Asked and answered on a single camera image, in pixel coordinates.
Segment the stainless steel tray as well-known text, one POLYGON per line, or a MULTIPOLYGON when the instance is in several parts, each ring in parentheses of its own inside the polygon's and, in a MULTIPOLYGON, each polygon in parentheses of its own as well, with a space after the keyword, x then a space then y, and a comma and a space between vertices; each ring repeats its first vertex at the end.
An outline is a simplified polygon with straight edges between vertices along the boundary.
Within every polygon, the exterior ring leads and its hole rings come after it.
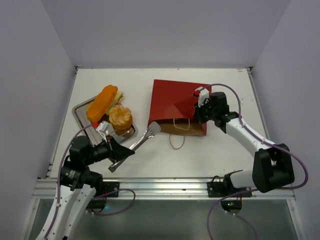
MULTIPOLYGON (((91 122, 87 118, 87 107, 94 101, 96 97, 92 97, 78 105, 76 105, 72 109, 72 114, 75 118, 76 123, 80 128, 86 127, 91 124, 91 122)), ((93 145, 99 144, 102 140, 103 137, 96 132, 94 127, 89 127, 85 129, 84 134, 89 138, 90 142, 93 145)), ((138 133, 138 130, 133 123, 130 128, 126 130, 113 130, 110 135, 114 137, 114 139, 119 143, 123 144, 124 142, 132 139, 135 137, 138 133)))

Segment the metal tongs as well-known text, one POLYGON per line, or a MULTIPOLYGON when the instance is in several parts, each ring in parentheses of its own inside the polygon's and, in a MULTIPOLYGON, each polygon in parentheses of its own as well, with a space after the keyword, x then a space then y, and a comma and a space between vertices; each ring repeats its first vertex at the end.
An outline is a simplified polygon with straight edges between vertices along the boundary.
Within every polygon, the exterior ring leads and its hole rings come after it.
MULTIPOLYGON (((150 138, 153 138, 155 135, 157 135, 159 132, 161 131, 161 127, 160 125, 153 121, 146 129, 145 133, 143 134, 143 136, 138 140, 136 141, 129 149, 132 150, 132 151, 136 151, 138 148, 140 148, 147 140, 149 140, 150 138)), ((114 164, 112 164, 108 170, 111 172, 111 173, 114 173, 117 168, 126 160, 127 158, 125 159, 122 159, 114 164)))

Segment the fake triangle sandwich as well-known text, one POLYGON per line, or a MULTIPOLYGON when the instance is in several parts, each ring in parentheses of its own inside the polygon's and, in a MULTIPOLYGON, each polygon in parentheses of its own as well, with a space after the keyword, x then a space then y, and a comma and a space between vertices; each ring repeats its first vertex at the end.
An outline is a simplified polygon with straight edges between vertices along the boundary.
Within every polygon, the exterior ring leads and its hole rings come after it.
POLYGON ((122 102, 123 98, 124 98, 123 92, 122 92, 122 91, 121 91, 121 92, 117 92, 116 95, 115 95, 114 101, 113 101, 112 104, 110 105, 110 107, 109 107, 109 109, 108 109, 107 112, 109 112, 109 110, 110 110, 111 108, 113 108, 115 105, 120 104, 120 103, 122 102))

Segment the orange fake pastry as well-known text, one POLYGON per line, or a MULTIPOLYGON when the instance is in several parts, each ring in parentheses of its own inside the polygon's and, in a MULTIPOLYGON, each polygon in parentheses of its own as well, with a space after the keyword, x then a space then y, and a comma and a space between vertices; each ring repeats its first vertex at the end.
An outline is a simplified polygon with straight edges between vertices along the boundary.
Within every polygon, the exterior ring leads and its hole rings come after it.
POLYGON ((114 102, 118 87, 107 85, 94 99, 92 105, 87 110, 87 119, 90 122, 98 122, 114 102))

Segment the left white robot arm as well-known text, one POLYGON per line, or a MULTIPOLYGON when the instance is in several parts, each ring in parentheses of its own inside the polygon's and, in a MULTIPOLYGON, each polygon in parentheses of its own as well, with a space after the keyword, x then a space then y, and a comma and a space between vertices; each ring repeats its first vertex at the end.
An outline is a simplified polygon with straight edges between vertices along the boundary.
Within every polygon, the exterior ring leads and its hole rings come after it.
POLYGON ((92 200, 106 199, 121 191, 118 186, 106 186, 103 176, 89 166, 105 159, 119 164, 134 153, 110 136, 98 145, 92 145, 86 136, 73 139, 60 163, 54 200, 37 239, 71 239, 92 200))

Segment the sugared round fake bun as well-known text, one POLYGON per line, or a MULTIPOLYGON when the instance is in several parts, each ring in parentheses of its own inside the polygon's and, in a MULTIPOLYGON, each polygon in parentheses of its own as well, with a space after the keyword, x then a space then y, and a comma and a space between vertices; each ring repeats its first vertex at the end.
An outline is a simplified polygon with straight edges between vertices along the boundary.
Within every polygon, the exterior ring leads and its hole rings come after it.
POLYGON ((112 107, 108 112, 108 116, 109 122, 115 130, 122 131, 129 129, 133 123, 131 110, 121 104, 112 107))

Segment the red brown paper bag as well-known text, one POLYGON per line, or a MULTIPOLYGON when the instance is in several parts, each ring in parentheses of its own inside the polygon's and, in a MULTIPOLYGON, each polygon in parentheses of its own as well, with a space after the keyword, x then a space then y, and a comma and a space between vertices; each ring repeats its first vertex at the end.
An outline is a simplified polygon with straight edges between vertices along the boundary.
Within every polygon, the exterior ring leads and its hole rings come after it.
POLYGON ((153 81, 148 124, 156 122, 161 132, 178 136, 205 137, 207 124, 195 118, 198 99, 193 93, 205 83, 155 79, 153 81))

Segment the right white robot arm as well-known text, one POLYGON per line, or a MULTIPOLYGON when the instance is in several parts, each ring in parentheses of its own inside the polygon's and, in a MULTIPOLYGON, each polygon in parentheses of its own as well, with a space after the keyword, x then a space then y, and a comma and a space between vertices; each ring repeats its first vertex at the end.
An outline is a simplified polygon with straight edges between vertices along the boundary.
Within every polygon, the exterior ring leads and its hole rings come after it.
POLYGON ((246 188, 256 188, 262 193, 290 185, 295 180, 289 148, 263 138, 248 126, 235 111, 230 111, 223 92, 210 93, 196 89, 194 96, 195 118, 204 124, 213 121, 225 134, 237 140, 253 157, 252 170, 238 170, 223 177, 228 194, 246 188))

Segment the aluminium mounting rail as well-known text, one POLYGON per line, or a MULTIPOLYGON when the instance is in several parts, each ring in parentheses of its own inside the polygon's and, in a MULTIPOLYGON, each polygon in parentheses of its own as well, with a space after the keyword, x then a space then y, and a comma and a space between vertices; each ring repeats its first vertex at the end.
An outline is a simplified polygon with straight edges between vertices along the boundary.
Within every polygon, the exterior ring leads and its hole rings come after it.
MULTIPOLYGON (((207 182, 210 178, 104 178, 104 182, 118 182, 120 189, 131 189, 137 200, 214 200, 209 198, 207 182)), ((53 199, 56 179, 38 179, 32 199, 53 199)), ((131 192, 121 191, 119 200, 129 200, 131 192)), ((295 200, 293 190, 276 189, 267 193, 253 192, 247 200, 295 200)))

